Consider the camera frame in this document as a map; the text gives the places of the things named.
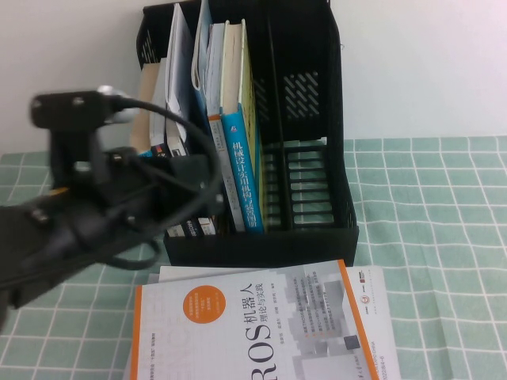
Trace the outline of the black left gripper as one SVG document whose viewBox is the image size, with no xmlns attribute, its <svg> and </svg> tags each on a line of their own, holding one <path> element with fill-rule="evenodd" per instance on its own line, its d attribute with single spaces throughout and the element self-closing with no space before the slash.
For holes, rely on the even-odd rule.
<svg viewBox="0 0 507 380">
<path fill-rule="evenodd" d="M 71 236 L 75 253 L 122 253 L 163 230 L 223 209 L 218 162 L 203 154 L 147 158 L 132 148 L 82 149 L 72 162 Z"/>
</svg>

